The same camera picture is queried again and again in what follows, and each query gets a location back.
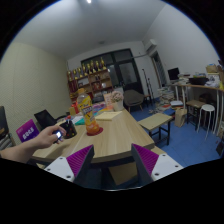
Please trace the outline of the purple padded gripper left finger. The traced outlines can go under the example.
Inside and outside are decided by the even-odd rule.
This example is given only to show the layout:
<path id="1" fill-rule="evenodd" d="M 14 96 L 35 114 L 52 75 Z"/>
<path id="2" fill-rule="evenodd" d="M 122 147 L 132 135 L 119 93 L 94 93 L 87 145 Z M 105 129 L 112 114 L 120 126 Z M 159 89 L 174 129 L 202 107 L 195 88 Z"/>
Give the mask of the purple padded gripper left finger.
<path id="1" fill-rule="evenodd" d="M 94 146 L 89 145 L 68 157 L 58 157 L 45 168 L 45 171 L 83 186 L 93 157 Z"/>

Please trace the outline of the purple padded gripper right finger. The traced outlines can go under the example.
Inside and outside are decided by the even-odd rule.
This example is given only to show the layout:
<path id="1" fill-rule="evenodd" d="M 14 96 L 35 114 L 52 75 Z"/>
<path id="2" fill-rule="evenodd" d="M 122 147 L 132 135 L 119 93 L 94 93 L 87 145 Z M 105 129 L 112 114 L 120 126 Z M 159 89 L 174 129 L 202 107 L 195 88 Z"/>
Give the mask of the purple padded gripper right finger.
<path id="1" fill-rule="evenodd" d="M 166 153 L 158 155 L 136 144 L 131 145 L 131 153 L 136 162 L 141 185 L 150 184 L 182 169 L 182 166 Z"/>

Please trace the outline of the person's left forearm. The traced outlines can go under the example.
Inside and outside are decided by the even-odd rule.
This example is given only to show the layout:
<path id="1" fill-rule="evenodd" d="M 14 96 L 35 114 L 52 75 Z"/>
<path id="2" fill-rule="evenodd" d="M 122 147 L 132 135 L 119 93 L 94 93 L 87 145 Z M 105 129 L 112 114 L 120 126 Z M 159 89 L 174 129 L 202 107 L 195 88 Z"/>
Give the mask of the person's left forearm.
<path id="1" fill-rule="evenodd" d="M 37 150 L 34 139 L 20 145 L 6 148 L 0 152 L 0 157 L 7 160 L 26 163 Z"/>

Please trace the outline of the person's left hand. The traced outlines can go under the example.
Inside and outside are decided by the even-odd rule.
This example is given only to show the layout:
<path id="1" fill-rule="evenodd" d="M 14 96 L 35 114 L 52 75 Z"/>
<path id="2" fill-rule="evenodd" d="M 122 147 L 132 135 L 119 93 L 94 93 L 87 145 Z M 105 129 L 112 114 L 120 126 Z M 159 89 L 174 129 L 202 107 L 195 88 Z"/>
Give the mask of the person's left hand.
<path id="1" fill-rule="evenodd" d="M 50 147 L 53 143 L 61 140 L 57 136 L 57 132 L 60 132 L 62 136 L 66 135 L 64 128 L 58 125 L 46 127 L 42 130 L 37 137 L 32 140 L 32 144 L 36 149 L 44 149 Z"/>

